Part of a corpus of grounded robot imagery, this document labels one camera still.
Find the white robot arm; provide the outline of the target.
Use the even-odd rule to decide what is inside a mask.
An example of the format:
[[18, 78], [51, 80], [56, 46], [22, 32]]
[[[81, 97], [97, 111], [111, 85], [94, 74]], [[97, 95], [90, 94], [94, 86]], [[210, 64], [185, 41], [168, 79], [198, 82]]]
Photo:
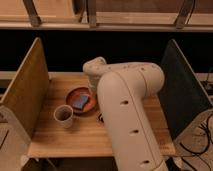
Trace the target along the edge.
[[143, 107], [143, 99], [163, 87], [162, 69], [148, 62], [108, 64], [97, 57], [83, 72], [98, 98], [118, 171], [168, 171]]

